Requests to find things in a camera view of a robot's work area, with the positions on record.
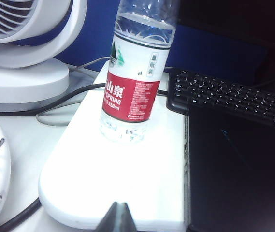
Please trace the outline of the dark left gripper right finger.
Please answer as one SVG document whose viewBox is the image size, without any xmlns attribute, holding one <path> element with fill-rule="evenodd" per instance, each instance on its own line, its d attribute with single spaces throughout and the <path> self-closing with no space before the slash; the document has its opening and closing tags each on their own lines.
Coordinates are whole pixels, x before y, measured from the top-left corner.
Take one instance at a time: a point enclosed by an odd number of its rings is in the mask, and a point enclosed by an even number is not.
<svg viewBox="0 0 275 232">
<path fill-rule="evenodd" d="M 120 232 L 137 232 L 130 209 L 126 203 L 120 205 Z"/>
</svg>

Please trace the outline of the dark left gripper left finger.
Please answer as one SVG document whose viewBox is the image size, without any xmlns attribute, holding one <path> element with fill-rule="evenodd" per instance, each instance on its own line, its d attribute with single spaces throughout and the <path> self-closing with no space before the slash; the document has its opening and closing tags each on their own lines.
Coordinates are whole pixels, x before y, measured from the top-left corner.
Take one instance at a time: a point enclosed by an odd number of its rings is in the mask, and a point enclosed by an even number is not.
<svg viewBox="0 0 275 232">
<path fill-rule="evenodd" d="M 97 225 L 95 231 L 96 232 L 113 232 L 116 223 L 116 215 L 117 215 L 118 203 L 114 202 L 105 216 Z"/>
</svg>

